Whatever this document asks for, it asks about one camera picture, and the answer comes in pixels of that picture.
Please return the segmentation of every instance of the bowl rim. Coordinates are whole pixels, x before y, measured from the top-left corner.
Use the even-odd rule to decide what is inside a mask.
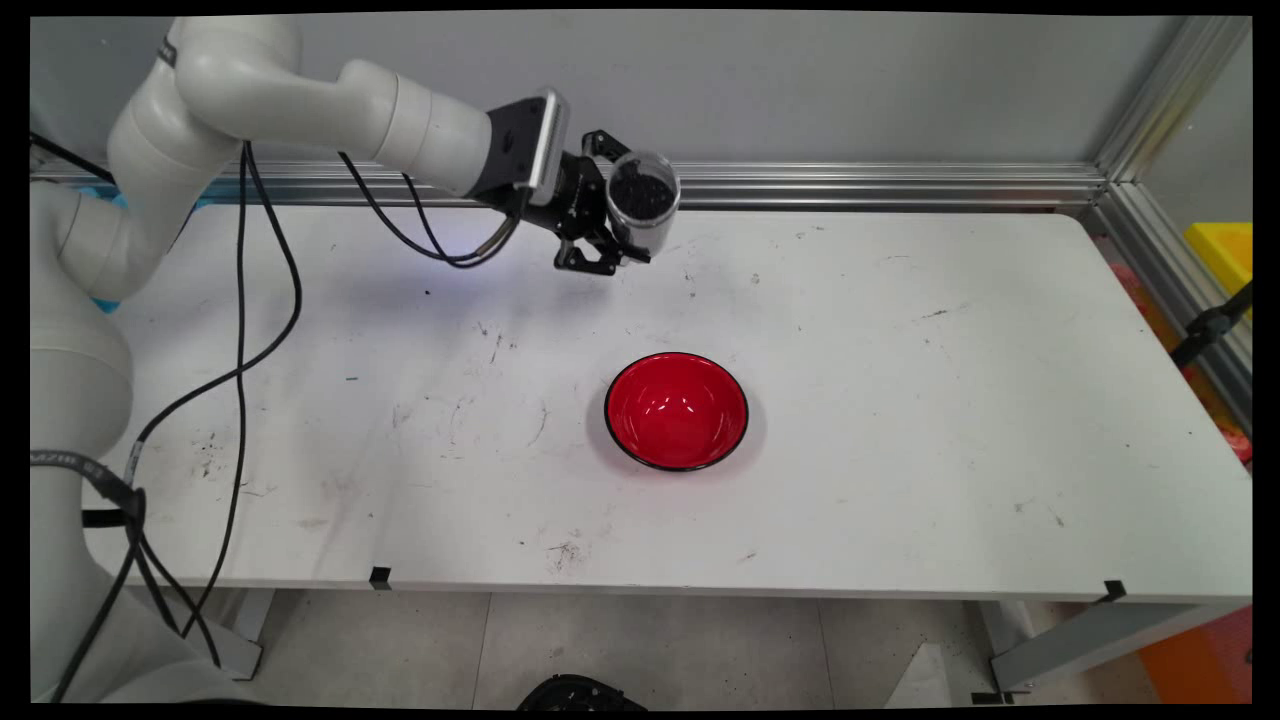
[[[618,434],[616,432],[613,432],[613,423],[609,420],[609,398],[613,397],[613,387],[617,386],[618,384],[618,379],[621,379],[622,375],[625,375],[626,372],[630,370],[631,368],[634,368],[636,364],[643,363],[643,361],[645,361],[645,360],[648,360],[650,357],[657,357],[659,355],[687,355],[689,357],[698,357],[699,360],[705,360],[705,361],[710,363],[712,365],[716,365],[726,375],[728,375],[728,379],[733,380],[733,387],[737,388],[739,395],[742,396],[742,432],[739,433],[737,439],[733,441],[733,446],[732,447],[730,447],[728,450],[726,450],[723,454],[721,454],[719,457],[712,460],[710,462],[703,462],[701,465],[691,465],[691,466],[687,466],[687,468],[673,468],[673,466],[668,466],[668,465],[658,465],[657,462],[650,462],[650,461],[645,460],[644,457],[640,457],[635,452],[631,452],[631,450],[628,450],[627,446],[623,445],[621,439],[618,439]],[[648,465],[649,468],[653,468],[655,470],[663,470],[663,471],[667,471],[667,473],[692,473],[694,470],[701,470],[704,468],[710,468],[712,465],[719,462],[721,460],[724,460],[726,457],[728,457],[730,455],[732,455],[735,450],[737,450],[737,446],[742,445],[742,438],[746,437],[746,428],[750,427],[750,424],[751,424],[751,404],[746,401],[746,392],[742,389],[742,383],[737,382],[737,378],[733,377],[733,373],[730,373],[727,368],[724,368],[719,363],[712,360],[710,357],[704,357],[701,355],[698,355],[696,352],[684,352],[684,351],[680,351],[680,350],[663,350],[660,352],[652,352],[649,355],[645,355],[644,357],[637,357],[637,359],[632,360],[631,363],[628,363],[626,368],[622,368],[621,370],[618,370],[617,375],[613,375],[613,382],[609,383],[609,389],[608,389],[608,392],[604,393],[604,427],[609,430],[609,437],[613,438],[613,443],[617,445],[622,450],[622,452],[626,452],[627,456],[630,456],[636,462],[640,462],[641,465]]]

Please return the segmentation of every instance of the floor tile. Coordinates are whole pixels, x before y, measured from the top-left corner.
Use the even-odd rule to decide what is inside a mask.
[[[974,603],[824,600],[822,626],[838,708],[883,707],[924,642],[942,647],[954,706],[992,691],[991,646]]]
[[[494,594],[476,708],[515,708],[557,673],[650,710],[829,708],[815,601]]]
[[[485,593],[276,591],[250,683],[278,705],[468,708]]]

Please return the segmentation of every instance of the white table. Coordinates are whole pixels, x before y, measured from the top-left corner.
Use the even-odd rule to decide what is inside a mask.
[[[1252,480],[1069,218],[690,211],[652,265],[600,278],[554,270],[527,225],[458,272],[369,209],[279,214],[303,310],[246,380],[227,585],[369,588],[378,566],[396,589],[1252,597]],[[236,215],[193,215],[115,315],[138,384],[111,466],[234,363]],[[431,218],[453,251],[499,220]],[[260,348],[292,290],[261,209],[248,234]],[[603,427],[613,375],[662,350],[746,391],[746,438],[710,469],[650,470]],[[183,582],[218,552],[236,423],[228,383],[140,464],[148,537]],[[105,564],[118,536],[91,536]]]

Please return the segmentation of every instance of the orange object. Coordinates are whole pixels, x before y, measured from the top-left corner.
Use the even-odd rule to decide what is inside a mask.
[[[1138,651],[1165,703],[1253,702],[1253,606]]]
[[[1172,350],[1179,333],[1156,310],[1151,295],[1132,269],[1112,264],[1111,270],[1124,286],[1151,332],[1165,350]],[[1252,277],[1252,255],[1249,263]],[[1226,404],[1194,368],[1183,377],[1208,411],[1240,462],[1253,460],[1253,445],[1240,432]],[[1199,628],[1187,630],[1138,651],[1147,676],[1165,703],[1252,703],[1253,702],[1253,606],[1238,610]]]

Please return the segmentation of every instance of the black object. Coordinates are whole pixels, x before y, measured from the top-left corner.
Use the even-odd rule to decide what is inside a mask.
[[[119,528],[124,520],[125,515],[119,509],[81,510],[81,527],[84,529]]]
[[[1107,594],[1100,597],[1098,600],[1094,600],[1093,605],[1100,605],[1102,602],[1115,602],[1121,597],[1129,594],[1129,592],[1124,589],[1124,582],[1121,580],[1103,580],[1102,584],[1103,587],[1107,588]]]
[[[545,712],[586,710],[595,712],[645,712],[646,708],[625,697],[622,691],[582,675],[552,675],[529,693],[516,708]]]
[[[653,176],[640,174],[640,160],[618,165],[609,182],[613,206],[636,220],[654,220],[676,204],[676,193]]]
[[[1222,305],[1210,307],[1197,315],[1187,325],[1187,337],[1178,343],[1178,347],[1169,352],[1169,356],[1174,360],[1174,365],[1178,365],[1178,369],[1190,365],[1206,347],[1213,345],[1217,342],[1217,338],[1230,332],[1235,327],[1235,323],[1240,322],[1240,318],[1252,306],[1253,281],[1249,281]]]
[[[489,115],[489,155],[480,177],[467,195],[481,195],[490,190],[529,182],[534,154],[538,152],[538,133],[543,124],[541,97],[526,97],[485,113]]]
[[[54,141],[51,141],[51,140],[49,140],[46,137],[42,137],[42,136],[36,135],[36,133],[33,133],[31,131],[27,131],[27,141],[28,141],[29,145],[35,145],[36,147],[40,147],[41,150],[44,150],[46,152],[52,152],[54,155],[61,158],[63,160],[67,160],[68,163],[70,163],[73,165],[76,165],[77,168],[84,170],[86,173],[90,173],[92,176],[97,176],[99,179],[104,179],[104,181],[106,181],[106,182],[109,182],[111,184],[115,184],[115,176],[113,176],[111,173],[106,172],[105,168],[102,168],[101,165],[95,165],[93,163],[90,163],[84,158],[81,158],[79,155],[77,155],[77,154],[74,154],[74,152],[64,149],[63,146],[58,145],[56,142],[54,142]]]
[[[545,205],[526,205],[520,217],[540,228],[556,233],[559,251],[552,264],[561,270],[576,270],[596,275],[612,275],[622,258],[648,263],[649,252],[631,245],[626,227],[609,229],[609,213],[604,196],[604,177],[595,165],[595,158],[614,161],[630,152],[603,129],[582,136],[582,155],[561,154],[556,190]],[[474,192],[470,196],[489,208],[507,213],[517,211],[520,193],[513,186],[502,186]],[[599,260],[589,260],[573,242],[586,240],[600,254]]]
[[[372,585],[375,591],[389,591],[392,569],[390,568],[378,568],[374,566],[372,571],[369,573],[369,584]]]

